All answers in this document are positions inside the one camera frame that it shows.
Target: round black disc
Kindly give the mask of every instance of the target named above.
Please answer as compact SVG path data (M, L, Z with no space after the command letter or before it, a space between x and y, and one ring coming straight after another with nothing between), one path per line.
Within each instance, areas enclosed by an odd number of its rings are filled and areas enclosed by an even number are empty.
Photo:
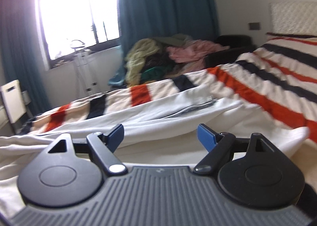
M42 159L42 164L32 165L19 175L18 188L25 202L37 206L61 208L81 203L102 183L99 168L77 157L54 162Z
M234 201L252 208L273 209L295 203L305 184L300 170L270 155L234 160L218 174L221 189Z

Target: headboard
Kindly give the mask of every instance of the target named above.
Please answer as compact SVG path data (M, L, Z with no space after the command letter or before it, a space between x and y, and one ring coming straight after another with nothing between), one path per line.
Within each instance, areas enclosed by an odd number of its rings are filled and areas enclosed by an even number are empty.
M271 3L273 32L317 35L317 2Z

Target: black chair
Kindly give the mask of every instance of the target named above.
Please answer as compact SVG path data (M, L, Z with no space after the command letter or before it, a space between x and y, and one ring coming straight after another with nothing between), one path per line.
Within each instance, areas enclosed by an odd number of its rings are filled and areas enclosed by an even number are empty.
M253 52L256 49L256 45L248 35L221 35L214 42L222 46L230 46L230 49L208 54L205 57L206 68L235 62L240 54Z

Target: gray textured pad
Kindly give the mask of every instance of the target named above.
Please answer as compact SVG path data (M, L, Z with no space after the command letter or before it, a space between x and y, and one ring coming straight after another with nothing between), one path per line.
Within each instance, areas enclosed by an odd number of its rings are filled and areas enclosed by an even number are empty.
M11 221L19 226L304 226L310 219L294 206L241 207L212 178L196 176L188 167L134 167L109 178L83 204L51 211L27 206Z

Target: pile of clothes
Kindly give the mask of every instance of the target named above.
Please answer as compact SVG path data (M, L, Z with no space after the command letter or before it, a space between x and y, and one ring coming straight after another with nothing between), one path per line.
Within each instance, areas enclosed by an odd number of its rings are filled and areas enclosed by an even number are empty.
M207 54L229 48L183 34L142 39L126 56L126 82L134 86L199 71Z

